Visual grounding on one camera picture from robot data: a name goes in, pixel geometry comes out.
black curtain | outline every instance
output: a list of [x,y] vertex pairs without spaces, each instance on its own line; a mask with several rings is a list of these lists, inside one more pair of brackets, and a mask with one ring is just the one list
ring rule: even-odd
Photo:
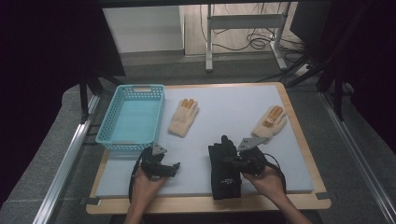
[[396,153],[396,1],[332,1],[322,41],[325,48],[316,52],[319,61],[327,58],[360,1],[370,4],[356,31],[341,53],[339,66],[345,82],[354,93],[351,102]]
[[94,4],[0,1],[1,203],[36,154],[81,76],[125,76]]

basket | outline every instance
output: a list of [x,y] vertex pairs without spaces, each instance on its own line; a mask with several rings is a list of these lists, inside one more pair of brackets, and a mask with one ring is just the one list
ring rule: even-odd
[[110,150],[143,150],[158,141],[165,105],[163,85],[120,85],[96,142]]

human arm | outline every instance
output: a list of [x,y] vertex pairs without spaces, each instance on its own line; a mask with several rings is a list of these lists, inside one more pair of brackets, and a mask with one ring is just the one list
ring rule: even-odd
[[152,180],[139,167],[134,177],[132,200],[124,224],[139,224],[149,203],[155,198],[158,190],[163,186],[166,177]]
[[267,197],[283,213],[289,224],[311,223],[291,202],[283,191],[282,182],[278,173],[266,166],[260,175],[242,174],[251,182],[256,190]]

metal rail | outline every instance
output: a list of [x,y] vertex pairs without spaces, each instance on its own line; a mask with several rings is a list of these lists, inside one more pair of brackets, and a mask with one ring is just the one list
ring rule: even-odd
[[396,210],[391,198],[388,196],[388,194],[384,190],[384,187],[376,178],[367,160],[364,159],[361,150],[359,149],[357,143],[350,134],[345,123],[341,121],[332,110],[331,99],[329,99],[329,96],[325,95],[323,92],[319,93],[319,97],[323,101],[323,104],[325,104],[327,111],[332,119],[332,122],[334,123],[338,132],[341,134],[353,161],[356,163],[356,166],[361,172],[361,175],[366,182],[367,187],[372,192],[376,202],[378,203],[379,208],[385,216],[385,219],[388,223],[396,223]]
[[83,124],[78,125],[75,135],[73,136],[73,139],[70,142],[66,153],[64,154],[64,159],[62,160],[61,165],[59,166],[59,169],[55,177],[53,178],[51,185],[49,186],[47,195],[44,198],[44,201],[41,204],[33,223],[44,224],[49,221],[53,208],[58,201],[59,194],[64,187],[64,182],[66,181],[70,170],[73,167],[73,163],[76,159],[79,149],[81,148],[85,134],[90,127],[92,121],[92,113],[96,109],[99,99],[99,96],[93,96],[91,98],[89,103],[88,119]]

orange glove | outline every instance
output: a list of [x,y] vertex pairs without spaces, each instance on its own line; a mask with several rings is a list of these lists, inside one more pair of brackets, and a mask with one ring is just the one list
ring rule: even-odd
[[281,106],[271,106],[262,116],[252,133],[258,137],[271,139],[285,127],[285,115],[286,111]]
[[180,137],[184,137],[187,134],[190,126],[195,120],[195,116],[198,113],[199,107],[198,102],[190,99],[181,100],[178,104],[177,110],[172,117],[172,122],[169,125],[169,132],[175,133]]

